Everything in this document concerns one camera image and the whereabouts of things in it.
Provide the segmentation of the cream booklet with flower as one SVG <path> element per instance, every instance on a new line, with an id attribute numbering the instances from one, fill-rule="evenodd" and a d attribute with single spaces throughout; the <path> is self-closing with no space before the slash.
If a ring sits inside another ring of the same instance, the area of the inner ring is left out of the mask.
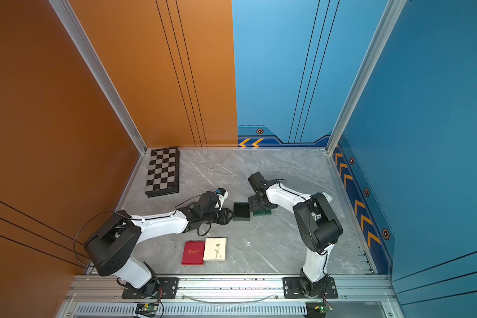
<path id="1" fill-rule="evenodd" d="M 226 250 L 226 238 L 206 238 L 204 249 L 204 262 L 224 261 L 226 259 Z"/>

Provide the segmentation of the green jewelry box lid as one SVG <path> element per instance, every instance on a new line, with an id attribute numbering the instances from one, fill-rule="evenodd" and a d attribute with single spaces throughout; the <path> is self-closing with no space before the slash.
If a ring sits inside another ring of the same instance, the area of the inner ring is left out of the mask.
<path id="1" fill-rule="evenodd" d="M 260 216 L 265 216 L 265 215 L 271 215 L 272 212 L 270 209 L 265 209 L 265 208 L 258 208 L 253 211 L 253 215 L 255 217 L 260 217 Z"/>

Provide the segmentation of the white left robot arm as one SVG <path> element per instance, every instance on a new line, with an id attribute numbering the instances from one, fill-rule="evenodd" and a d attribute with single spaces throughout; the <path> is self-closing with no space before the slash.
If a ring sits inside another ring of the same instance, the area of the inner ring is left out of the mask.
<path id="1" fill-rule="evenodd" d="M 228 192 L 207 191 L 199 200 L 158 216 L 132 216 L 125 211 L 112 214 L 84 244 L 86 253 L 100 276 L 116 276 L 124 288 L 142 298 L 159 298 L 161 286 L 154 270 L 132 257 L 135 247 L 164 235 L 198 231 L 202 225 L 227 225 L 233 212 L 224 208 Z"/>

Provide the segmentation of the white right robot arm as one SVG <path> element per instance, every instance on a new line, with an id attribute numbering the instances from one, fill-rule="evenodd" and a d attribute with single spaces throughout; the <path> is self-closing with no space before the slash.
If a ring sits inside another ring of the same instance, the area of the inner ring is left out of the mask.
<path id="1" fill-rule="evenodd" d="M 300 270 L 299 295 L 306 298 L 338 298 L 337 286 L 328 274 L 331 252 L 343 234 L 327 193 L 314 195 L 287 188 L 281 179 L 266 180 L 256 172 L 248 178 L 254 191 L 249 197 L 251 212 L 267 212 L 278 207 L 291 211 L 299 235 L 306 245 L 306 259 Z"/>

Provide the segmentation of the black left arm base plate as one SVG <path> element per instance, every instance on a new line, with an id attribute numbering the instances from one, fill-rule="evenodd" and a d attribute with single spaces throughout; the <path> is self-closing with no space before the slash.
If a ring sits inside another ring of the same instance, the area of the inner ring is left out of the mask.
<path id="1" fill-rule="evenodd" d="M 123 299 L 175 299 L 180 279 L 174 276 L 161 277 L 149 281 L 146 286 L 136 289 L 126 283 L 123 288 Z"/>

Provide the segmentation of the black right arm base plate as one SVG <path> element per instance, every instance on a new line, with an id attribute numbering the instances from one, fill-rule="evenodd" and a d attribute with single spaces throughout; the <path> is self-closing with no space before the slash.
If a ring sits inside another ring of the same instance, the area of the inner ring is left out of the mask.
<path id="1" fill-rule="evenodd" d="M 336 283 L 329 275 L 325 275 L 318 282 L 311 282 L 306 277 L 284 277 L 282 283 L 286 299 L 339 297 Z"/>

